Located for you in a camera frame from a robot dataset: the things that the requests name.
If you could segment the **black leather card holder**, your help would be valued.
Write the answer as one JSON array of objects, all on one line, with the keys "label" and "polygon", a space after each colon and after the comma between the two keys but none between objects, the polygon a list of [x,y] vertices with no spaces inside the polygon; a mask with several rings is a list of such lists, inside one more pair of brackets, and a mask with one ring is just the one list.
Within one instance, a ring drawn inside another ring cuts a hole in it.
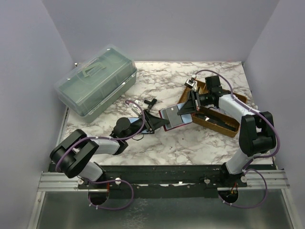
[{"label": "black leather card holder", "polygon": [[140,129],[140,127],[142,126],[142,119],[141,118],[135,118],[135,117],[132,117],[132,118],[128,118],[129,121],[130,121],[130,127],[129,127],[129,130],[130,130],[130,135],[133,135],[135,133],[137,133]]}]

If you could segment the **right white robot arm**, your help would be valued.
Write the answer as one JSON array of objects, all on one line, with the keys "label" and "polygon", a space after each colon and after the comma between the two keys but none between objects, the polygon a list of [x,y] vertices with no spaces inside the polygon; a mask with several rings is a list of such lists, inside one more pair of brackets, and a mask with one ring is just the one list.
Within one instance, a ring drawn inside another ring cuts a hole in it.
[{"label": "right white robot arm", "polygon": [[224,163],[219,175],[220,183],[230,187],[236,182],[236,175],[256,158],[276,147],[277,135],[274,129],[273,116],[270,112],[259,112],[239,100],[232,91],[224,90],[219,76],[205,79],[207,93],[199,94],[195,77],[186,80],[190,89],[186,101],[179,109],[179,115],[194,114],[201,107],[213,105],[224,110],[240,124],[239,149],[234,156]]}]

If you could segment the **green plastic storage box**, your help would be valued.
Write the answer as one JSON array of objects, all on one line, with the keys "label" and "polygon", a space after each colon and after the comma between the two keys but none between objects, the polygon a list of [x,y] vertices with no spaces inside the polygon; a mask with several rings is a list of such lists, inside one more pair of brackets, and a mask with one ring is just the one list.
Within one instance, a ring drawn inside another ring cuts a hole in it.
[{"label": "green plastic storage box", "polygon": [[77,65],[54,85],[59,99],[91,123],[136,82],[133,59],[107,46]]}]

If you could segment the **black pen tool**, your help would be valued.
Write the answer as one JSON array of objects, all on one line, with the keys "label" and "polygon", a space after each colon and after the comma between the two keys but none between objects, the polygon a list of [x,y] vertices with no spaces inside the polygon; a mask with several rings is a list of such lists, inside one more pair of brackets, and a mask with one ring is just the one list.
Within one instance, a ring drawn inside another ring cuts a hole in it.
[{"label": "black pen tool", "polygon": [[226,124],[224,121],[222,121],[220,118],[218,118],[216,116],[213,116],[213,115],[206,116],[206,115],[203,115],[203,114],[195,114],[195,116],[202,119],[202,120],[205,120],[209,123],[212,123],[212,124],[218,125],[220,127],[223,127],[225,129],[228,129],[228,130],[231,130],[231,131],[237,131],[237,129],[235,127]]}]

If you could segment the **red leather card holder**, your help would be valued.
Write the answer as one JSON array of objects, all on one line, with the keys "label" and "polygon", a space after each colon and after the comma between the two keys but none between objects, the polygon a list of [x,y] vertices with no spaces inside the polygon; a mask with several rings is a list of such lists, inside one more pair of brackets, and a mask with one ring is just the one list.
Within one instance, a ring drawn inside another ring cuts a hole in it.
[{"label": "red leather card holder", "polygon": [[175,104],[159,110],[160,118],[169,121],[168,124],[163,126],[165,131],[170,131],[193,122],[191,114],[178,115],[177,113],[182,108],[183,103]]}]

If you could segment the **woven bamboo organizer tray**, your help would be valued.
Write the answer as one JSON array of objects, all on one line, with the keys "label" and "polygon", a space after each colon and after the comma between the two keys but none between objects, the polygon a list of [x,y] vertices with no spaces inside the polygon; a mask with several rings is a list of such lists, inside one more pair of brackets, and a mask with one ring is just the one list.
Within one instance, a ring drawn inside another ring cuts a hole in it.
[{"label": "woven bamboo organizer tray", "polygon": [[[204,82],[197,81],[197,90],[199,94],[207,93],[208,90]],[[190,88],[185,87],[178,103],[184,103],[187,99]],[[234,93],[234,95],[242,102],[247,102],[247,97],[241,94]],[[201,107],[200,111],[192,114],[193,123],[216,131],[228,137],[235,137],[239,131],[240,124],[229,114],[221,109],[211,107]]]}]

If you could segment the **aluminium extrusion rail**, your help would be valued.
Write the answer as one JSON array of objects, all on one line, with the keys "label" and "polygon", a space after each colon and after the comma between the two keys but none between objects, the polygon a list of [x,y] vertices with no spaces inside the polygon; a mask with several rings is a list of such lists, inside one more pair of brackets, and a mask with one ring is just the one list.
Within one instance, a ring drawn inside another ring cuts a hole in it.
[{"label": "aluminium extrusion rail", "polygon": [[130,183],[135,189],[142,187],[202,187],[204,189],[217,189],[225,191],[230,189],[284,189],[289,182],[283,170],[249,171],[246,175],[227,183],[222,183],[216,177],[218,169],[202,171],[199,168],[183,168],[174,171],[172,167],[134,167],[130,172],[112,171],[107,173],[106,184],[94,184],[83,178],[67,178],[63,173],[42,173],[38,191],[64,192],[64,191],[92,191],[105,192],[119,189],[123,181]]}]

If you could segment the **black T-shaped tool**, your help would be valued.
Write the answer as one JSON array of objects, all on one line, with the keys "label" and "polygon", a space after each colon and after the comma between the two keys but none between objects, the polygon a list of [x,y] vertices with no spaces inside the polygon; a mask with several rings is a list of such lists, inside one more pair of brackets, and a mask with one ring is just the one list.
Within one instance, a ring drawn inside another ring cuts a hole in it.
[{"label": "black T-shaped tool", "polygon": [[151,101],[144,100],[144,103],[148,105],[146,111],[149,113],[152,107],[157,103],[157,99],[153,98]]}]

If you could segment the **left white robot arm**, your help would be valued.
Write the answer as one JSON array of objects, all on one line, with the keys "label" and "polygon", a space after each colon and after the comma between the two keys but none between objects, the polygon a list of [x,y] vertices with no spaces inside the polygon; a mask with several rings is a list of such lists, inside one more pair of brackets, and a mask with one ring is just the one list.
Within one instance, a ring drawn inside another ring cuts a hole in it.
[{"label": "left white robot arm", "polygon": [[169,124],[169,120],[151,115],[144,111],[146,123],[142,118],[123,117],[117,120],[110,137],[97,139],[88,136],[80,129],[75,130],[50,153],[50,159],[57,166],[56,171],[63,172],[68,178],[76,176],[89,180],[94,188],[102,188],[106,177],[103,169],[91,158],[94,154],[119,155],[128,146],[127,140],[118,138],[131,137],[137,131],[151,134],[158,128]]}]

